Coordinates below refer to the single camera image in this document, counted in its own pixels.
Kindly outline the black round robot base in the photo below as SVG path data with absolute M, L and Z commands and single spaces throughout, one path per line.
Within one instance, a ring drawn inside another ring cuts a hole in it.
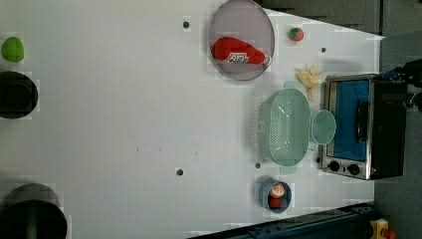
M 18 72 L 0 73 L 0 117 L 20 119 L 30 114 L 38 104 L 39 91 L 35 83 Z

